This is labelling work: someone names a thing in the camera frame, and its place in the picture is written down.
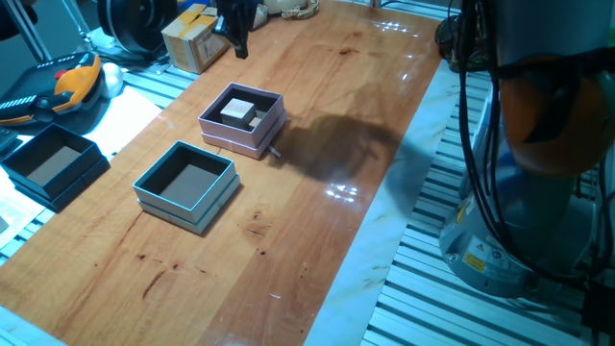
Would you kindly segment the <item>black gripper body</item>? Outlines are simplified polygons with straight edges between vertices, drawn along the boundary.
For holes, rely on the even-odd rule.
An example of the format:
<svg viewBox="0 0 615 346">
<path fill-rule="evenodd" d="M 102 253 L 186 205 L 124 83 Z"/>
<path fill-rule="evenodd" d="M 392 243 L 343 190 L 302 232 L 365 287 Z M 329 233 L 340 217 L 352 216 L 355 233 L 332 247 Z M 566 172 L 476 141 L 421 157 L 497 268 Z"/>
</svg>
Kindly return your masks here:
<svg viewBox="0 0 615 346">
<path fill-rule="evenodd" d="M 252 19 L 256 13 L 256 0 L 216 0 L 217 15 L 225 18 Z"/>
</svg>

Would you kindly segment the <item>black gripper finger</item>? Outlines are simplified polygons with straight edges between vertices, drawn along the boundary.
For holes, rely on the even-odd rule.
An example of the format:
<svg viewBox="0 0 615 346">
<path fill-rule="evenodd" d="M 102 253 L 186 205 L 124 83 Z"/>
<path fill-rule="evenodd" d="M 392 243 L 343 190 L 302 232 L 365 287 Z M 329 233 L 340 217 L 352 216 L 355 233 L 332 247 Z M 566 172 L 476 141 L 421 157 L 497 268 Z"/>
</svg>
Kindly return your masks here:
<svg viewBox="0 0 615 346">
<path fill-rule="evenodd" d="M 234 28 L 238 44 L 235 47 L 235 55 L 240 59 L 246 59 L 248 52 L 249 32 L 253 25 L 253 17 L 250 12 L 237 12 L 234 20 Z"/>
<path fill-rule="evenodd" d="M 232 26 L 228 23 L 224 16 L 219 16 L 215 23 L 215 26 L 211 30 L 220 40 L 229 44 L 231 47 L 236 47 L 236 37 L 234 35 Z"/>
</svg>

